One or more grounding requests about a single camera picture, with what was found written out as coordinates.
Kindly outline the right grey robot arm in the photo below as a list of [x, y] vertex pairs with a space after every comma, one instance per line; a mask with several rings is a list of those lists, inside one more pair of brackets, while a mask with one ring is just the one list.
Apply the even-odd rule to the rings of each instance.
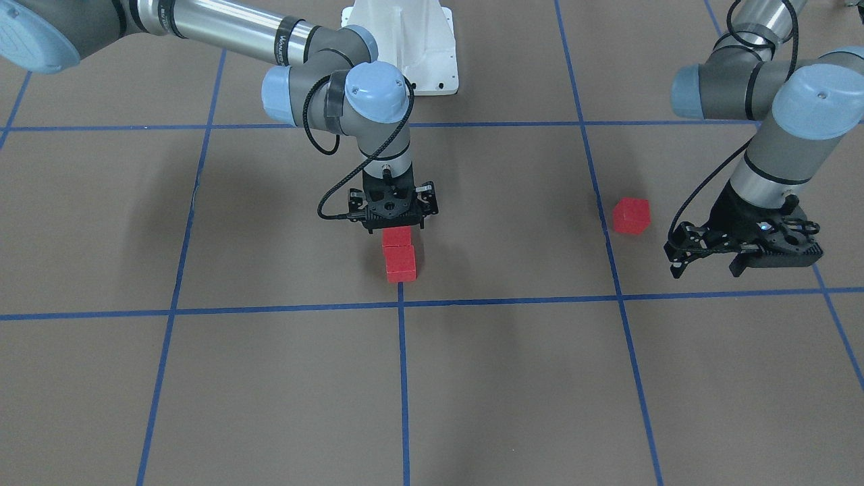
[[275, 121], [302, 128], [333, 156], [343, 138], [361, 162], [328, 190], [322, 219], [370, 232], [423, 225], [438, 213], [434, 184], [416, 184], [408, 118], [414, 86], [379, 58], [366, 28], [331, 30], [235, 1], [3, 1], [2, 56], [56, 74], [132, 34], [174, 36], [269, 64], [261, 100]]

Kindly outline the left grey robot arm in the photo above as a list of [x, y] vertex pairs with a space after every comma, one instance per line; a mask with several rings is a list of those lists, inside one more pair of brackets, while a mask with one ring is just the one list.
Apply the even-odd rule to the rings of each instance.
[[[800, 206], [801, 190], [862, 120], [862, 47], [797, 59], [803, 1], [736, 1], [726, 31], [702, 64], [672, 83], [674, 113], [687, 119], [759, 122], [729, 157], [736, 168], [703, 225], [673, 218], [664, 251], [676, 279], [694, 261], [734, 255], [747, 268], [810, 267], [823, 257], [820, 227]], [[775, 58], [790, 41], [789, 61]]]

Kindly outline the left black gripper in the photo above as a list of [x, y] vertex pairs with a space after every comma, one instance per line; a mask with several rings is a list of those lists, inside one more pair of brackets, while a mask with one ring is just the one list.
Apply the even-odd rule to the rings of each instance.
[[[733, 277], [747, 268], [810, 267], [824, 255], [815, 239], [820, 227], [807, 218], [795, 194], [784, 197], [780, 207], [758, 207], [726, 184], [704, 228], [707, 249], [737, 254], [730, 263]], [[674, 279], [685, 270], [685, 262], [672, 262]]]

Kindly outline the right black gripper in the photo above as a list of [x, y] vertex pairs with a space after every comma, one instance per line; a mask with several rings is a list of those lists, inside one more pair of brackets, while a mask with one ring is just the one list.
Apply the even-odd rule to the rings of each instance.
[[361, 224], [368, 231], [418, 225], [424, 227], [425, 215], [414, 185], [414, 170], [391, 179], [374, 178], [363, 172], [365, 196]]

